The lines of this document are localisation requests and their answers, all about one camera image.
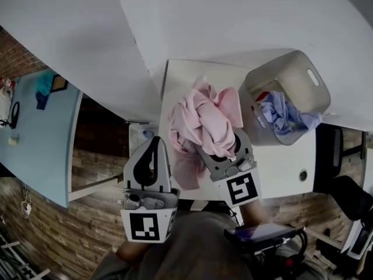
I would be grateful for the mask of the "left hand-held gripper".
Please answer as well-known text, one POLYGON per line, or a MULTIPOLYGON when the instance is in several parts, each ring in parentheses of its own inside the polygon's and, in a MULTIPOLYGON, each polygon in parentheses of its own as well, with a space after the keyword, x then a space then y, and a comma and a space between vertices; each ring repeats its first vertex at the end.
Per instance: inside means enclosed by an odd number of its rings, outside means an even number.
POLYGON ((163 243, 168 239, 178 207, 178 190, 171 189, 170 177, 167 149, 158 136, 138 147, 127 161, 121 217, 130 242, 163 243))

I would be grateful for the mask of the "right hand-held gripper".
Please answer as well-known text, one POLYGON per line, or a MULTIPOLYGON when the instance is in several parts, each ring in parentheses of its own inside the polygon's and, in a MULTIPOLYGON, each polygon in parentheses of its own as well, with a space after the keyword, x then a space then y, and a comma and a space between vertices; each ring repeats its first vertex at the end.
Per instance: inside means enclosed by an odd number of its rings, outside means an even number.
POLYGON ((239 165, 231 165, 227 157, 208 155, 199 151, 217 195, 230 207, 235 208, 261 197, 261 185, 257 162, 254 161, 252 145, 242 128, 233 128, 235 135, 235 157, 239 165))

